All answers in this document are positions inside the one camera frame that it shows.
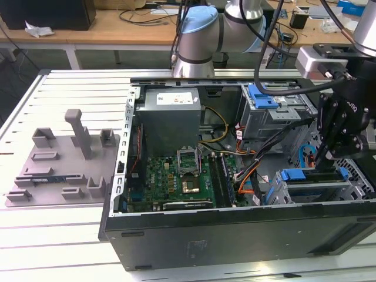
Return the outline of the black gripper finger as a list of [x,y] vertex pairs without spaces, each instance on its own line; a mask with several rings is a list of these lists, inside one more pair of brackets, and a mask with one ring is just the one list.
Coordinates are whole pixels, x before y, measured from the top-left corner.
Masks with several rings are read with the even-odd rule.
[[334,124],[337,117],[337,109],[338,103],[336,100],[324,94],[320,96],[317,130],[321,143],[315,156],[315,168],[317,170],[327,170],[333,165],[333,161],[328,160],[326,155],[334,144]]
[[335,119],[335,137],[331,150],[327,153],[328,160],[355,158],[366,147],[366,137],[361,136],[364,126],[359,126],[360,117],[353,113],[337,111]]

